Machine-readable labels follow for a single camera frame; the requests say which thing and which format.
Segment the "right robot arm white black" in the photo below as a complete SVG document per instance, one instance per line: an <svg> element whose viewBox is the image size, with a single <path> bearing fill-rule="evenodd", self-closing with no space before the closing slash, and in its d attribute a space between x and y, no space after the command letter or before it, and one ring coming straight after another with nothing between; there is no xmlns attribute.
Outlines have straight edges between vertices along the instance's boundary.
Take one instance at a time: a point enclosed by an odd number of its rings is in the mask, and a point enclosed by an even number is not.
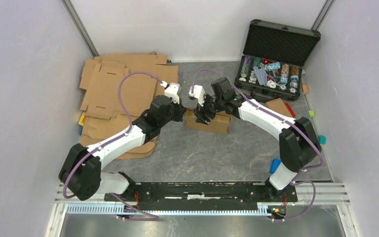
<svg viewBox="0 0 379 237"><path fill-rule="evenodd" d="M197 122L209 125L218 112L225 112L240 120L250 122L272 135L279 143L281 164L267 179L265 195L271 201L285 196L285 188L292 184L300 173L311 169L315 157L324 164L317 134L307 118L295 119L281 115L259 104L230 83L219 78L211 83L214 94L207 94L201 85L193 84L189 97L197 100L194 111Z"/></svg>

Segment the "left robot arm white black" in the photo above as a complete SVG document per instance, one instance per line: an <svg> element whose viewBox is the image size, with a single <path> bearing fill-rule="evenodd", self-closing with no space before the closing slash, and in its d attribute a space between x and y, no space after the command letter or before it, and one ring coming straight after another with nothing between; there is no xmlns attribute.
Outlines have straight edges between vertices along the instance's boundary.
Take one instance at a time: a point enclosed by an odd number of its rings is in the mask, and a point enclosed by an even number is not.
<svg viewBox="0 0 379 237"><path fill-rule="evenodd" d="M59 173L64 184L63 197L87 200L97 192L114 193L123 201L135 196L135 187L122 173L103 173L102 169L129 150L151 141L171 121L183 121L186 108L179 97L160 95L130 126L93 145L73 145Z"/></svg>

